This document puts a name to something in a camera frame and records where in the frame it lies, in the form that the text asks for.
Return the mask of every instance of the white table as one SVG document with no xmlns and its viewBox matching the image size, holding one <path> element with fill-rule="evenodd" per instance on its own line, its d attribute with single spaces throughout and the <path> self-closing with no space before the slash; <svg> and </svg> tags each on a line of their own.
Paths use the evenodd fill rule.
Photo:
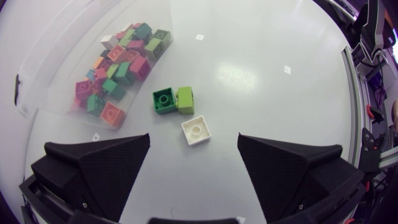
<svg viewBox="0 0 398 224">
<path fill-rule="evenodd" d="M 238 133 L 300 144 L 341 144 L 351 107 L 338 26 L 311 0 L 172 1 L 174 42 L 136 96 L 122 127 L 97 128 L 39 110 L 26 157 L 47 141 L 75 143 L 150 134 L 151 147 L 121 223 L 151 217 L 245 217 L 264 223 L 237 148 Z M 203 40 L 196 36 L 204 35 Z M 285 66 L 291 74 L 285 73 Z M 195 115 L 158 115 L 152 92 L 190 85 Z M 212 138 L 189 147 L 181 123 L 203 115 Z"/>
</svg>

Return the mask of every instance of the lime green lego brick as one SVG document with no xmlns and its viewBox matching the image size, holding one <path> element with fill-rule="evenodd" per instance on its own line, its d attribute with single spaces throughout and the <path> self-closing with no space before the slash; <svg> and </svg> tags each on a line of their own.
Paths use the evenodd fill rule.
<svg viewBox="0 0 398 224">
<path fill-rule="evenodd" d="M 153 38 L 145 46 L 145 51 L 149 59 L 157 61 L 164 52 L 164 46 L 161 40 Z"/>
<path fill-rule="evenodd" d="M 166 88 L 153 92 L 155 111 L 158 114 L 166 114 L 176 111 L 173 89 Z"/>
<path fill-rule="evenodd" d="M 102 88 L 108 95 L 112 96 L 116 100 L 121 100 L 121 98 L 126 94 L 126 91 L 124 91 L 119 84 L 108 78 L 105 80 L 104 84 L 102 84 Z"/>
<path fill-rule="evenodd" d="M 176 107 L 181 114 L 194 114 L 193 106 L 193 93 L 190 86 L 178 88 L 178 92 L 175 93 L 177 98 Z"/>
<path fill-rule="evenodd" d="M 121 39 L 119 41 L 119 45 L 122 47 L 126 47 L 127 45 L 129 45 L 130 41 L 131 41 L 130 39 Z"/>
<path fill-rule="evenodd" d="M 100 116 L 104 107 L 105 101 L 96 94 L 92 94 L 87 98 L 87 112 L 90 114 Z"/>
<path fill-rule="evenodd" d="M 118 83 L 127 86 L 131 86 L 134 83 L 134 77 L 129 71 L 129 67 L 129 62 L 123 62 L 120 64 L 119 70 L 114 77 Z"/>
<path fill-rule="evenodd" d="M 119 65 L 118 65 L 118 64 L 112 64 L 112 65 L 109 67 L 108 71 L 106 72 L 106 76 L 107 76 L 108 78 L 112 78 L 112 76 L 116 73 L 116 71 L 118 70 L 118 68 L 119 68 Z"/>
<path fill-rule="evenodd" d="M 162 41 L 164 48 L 170 45 L 170 41 L 172 40 L 172 35 L 169 31 L 166 30 L 157 30 L 152 38 L 156 38 Z"/>
<path fill-rule="evenodd" d="M 132 39 L 132 37 L 134 36 L 134 33 L 136 31 L 134 29 L 128 29 L 126 34 L 122 37 L 122 39 Z"/>
</svg>

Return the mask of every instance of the dark green lego brick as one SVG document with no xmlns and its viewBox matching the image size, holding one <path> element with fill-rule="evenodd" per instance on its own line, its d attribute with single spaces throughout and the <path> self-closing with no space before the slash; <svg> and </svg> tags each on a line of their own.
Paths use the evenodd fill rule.
<svg viewBox="0 0 398 224">
<path fill-rule="evenodd" d="M 148 26 L 148 24 L 143 23 L 137 29 L 135 29 L 133 39 L 145 40 L 148 35 L 152 35 L 152 29 Z"/>
<path fill-rule="evenodd" d="M 129 62 L 123 62 L 120 64 L 119 70 L 114 77 L 118 83 L 127 86 L 131 86 L 134 83 L 134 77 L 129 71 L 129 67 Z"/>
<path fill-rule="evenodd" d="M 172 35 L 166 30 L 157 30 L 152 38 L 156 38 L 162 41 L 164 48 L 168 47 L 172 40 Z"/>
<path fill-rule="evenodd" d="M 96 94 L 92 94 L 87 98 L 87 112 L 89 112 L 90 114 L 94 116 L 100 116 L 104 107 L 104 99 L 100 98 Z"/>
<path fill-rule="evenodd" d="M 104 84 L 102 84 L 102 88 L 108 95 L 112 96 L 116 100 L 121 100 L 121 98 L 126 94 L 119 84 L 108 78 L 105 80 Z"/>
<path fill-rule="evenodd" d="M 149 59 L 153 61 L 157 61 L 162 53 L 164 52 L 164 46 L 161 40 L 153 38 L 149 41 L 149 43 L 145 46 L 145 51 Z"/>
<path fill-rule="evenodd" d="M 166 114 L 176 111 L 173 89 L 166 88 L 153 92 L 155 111 L 158 114 Z"/>
</svg>

